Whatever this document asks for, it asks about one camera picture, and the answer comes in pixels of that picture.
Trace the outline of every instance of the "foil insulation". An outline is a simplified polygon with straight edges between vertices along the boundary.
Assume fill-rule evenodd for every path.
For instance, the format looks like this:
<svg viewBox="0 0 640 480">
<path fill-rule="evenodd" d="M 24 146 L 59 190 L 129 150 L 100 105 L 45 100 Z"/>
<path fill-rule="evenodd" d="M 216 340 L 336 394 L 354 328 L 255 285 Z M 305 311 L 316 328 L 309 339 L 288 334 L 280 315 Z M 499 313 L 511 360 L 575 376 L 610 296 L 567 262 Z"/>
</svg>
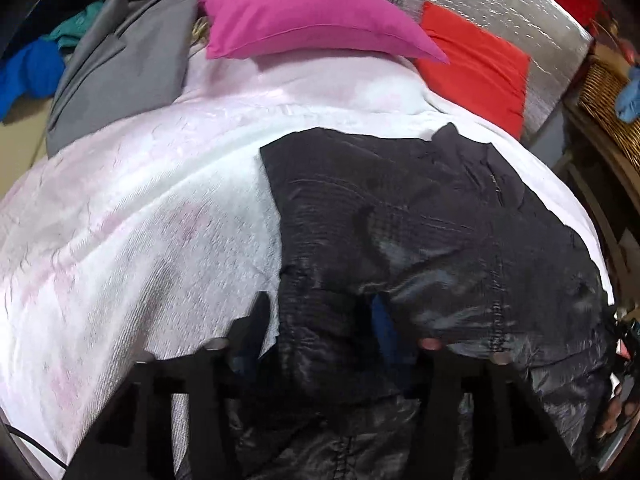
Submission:
<svg viewBox="0 0 640 480">
<path fill-rule="evenodd" d="M 420 22 L 426 0 L 388 0 Z M 524 110 L 526 142 L 558 104 L 591 37 L 553 0 L 429 0 L 510 41 L 531 56 Z"/>
</svg>

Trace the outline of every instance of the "pink pillow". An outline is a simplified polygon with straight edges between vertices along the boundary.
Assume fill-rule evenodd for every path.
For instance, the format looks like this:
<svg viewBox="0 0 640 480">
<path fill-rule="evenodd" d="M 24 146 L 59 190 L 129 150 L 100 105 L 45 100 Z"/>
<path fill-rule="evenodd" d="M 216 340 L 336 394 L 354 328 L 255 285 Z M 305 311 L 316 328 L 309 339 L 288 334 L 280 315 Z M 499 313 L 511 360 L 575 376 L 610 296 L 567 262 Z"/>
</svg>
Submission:
<svg viewBox="0 0 640 480">
<path fill-rule="evenodd" d="M 200 0 L 211 18 L 207 58 L 297 48 L 375 50 L 448 62 L 407 14 L 386 0 Z"/>
</svg>

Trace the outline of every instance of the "brown woven basket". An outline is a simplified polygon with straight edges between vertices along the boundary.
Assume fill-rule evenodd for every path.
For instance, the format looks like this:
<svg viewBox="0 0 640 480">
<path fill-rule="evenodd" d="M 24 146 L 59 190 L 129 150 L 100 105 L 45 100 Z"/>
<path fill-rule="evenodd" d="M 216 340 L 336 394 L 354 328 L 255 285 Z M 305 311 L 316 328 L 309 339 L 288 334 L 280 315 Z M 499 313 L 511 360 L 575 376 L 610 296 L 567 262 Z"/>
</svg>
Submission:
<svg viewBox="0 0 640 480">
<path fill-rule="evenodd" d="M 594 58 L 582 86 L 578 104 L 593 117 L 640 173 L 640 120 L 626 124 L 616 115 L 616 97 L 628 79 Z"/>
</svg>

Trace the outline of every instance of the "teal cloth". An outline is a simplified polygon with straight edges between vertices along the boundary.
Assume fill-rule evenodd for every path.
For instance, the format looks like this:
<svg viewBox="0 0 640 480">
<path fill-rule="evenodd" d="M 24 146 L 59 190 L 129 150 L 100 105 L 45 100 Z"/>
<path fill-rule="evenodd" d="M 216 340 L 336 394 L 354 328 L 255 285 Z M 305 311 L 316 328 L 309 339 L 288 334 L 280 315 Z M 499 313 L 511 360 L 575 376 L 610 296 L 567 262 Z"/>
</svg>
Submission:
<svg viewBox="0 0 640 480">
<path fill-rule="evenodd" d="M 100 13 L 104 2 L 89 4 L 85 10 L 78 12 L 74 17 L 60 23 L 50 34 L 43 36 L 44 40 L 55 41 L 58 48 L 75 47 L 80 39 L 89 30 L 96 16 Z"/>
</svg>

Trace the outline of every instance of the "cable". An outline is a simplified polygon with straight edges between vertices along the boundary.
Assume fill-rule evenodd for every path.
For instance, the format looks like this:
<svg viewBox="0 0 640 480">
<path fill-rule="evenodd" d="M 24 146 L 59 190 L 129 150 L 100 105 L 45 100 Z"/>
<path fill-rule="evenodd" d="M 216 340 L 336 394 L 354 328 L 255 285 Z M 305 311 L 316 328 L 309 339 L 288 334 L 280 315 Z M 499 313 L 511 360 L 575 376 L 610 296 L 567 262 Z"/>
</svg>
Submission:
<svg viewBox="0 0 640 480">
<path fill-rule="evenodd" d="M 32 446 L 35 446 L 37 449 L 39 449 L 41 452 L 43 452 L 45 455 L 47 455 L 50 459 L 52 459 L 53 462 L 58 464 L 62 469 L 66 469 L 66 464 L 64 462 L 62 462 L 62 460 L 60 460 L 57 456 L 55 456 L 47 448 L 45 448 L 44 446 L 41 446 L 39 443 L 37 443 L 35 440 L 33 440 L 29 435 L 24 434 L 20 430 L 17 430 L 13 426 L 9 426 L 8 424 L 5 424 L 4 426 L 5 426 L 6 430 L 9 433 L 14 434 L 15 436 L 17 436 L 17 437 L 19 437 L 19 438 L 21 438 L 23 440 L 26 440 L 29 444 L 31 444 Z"/>
</svg>

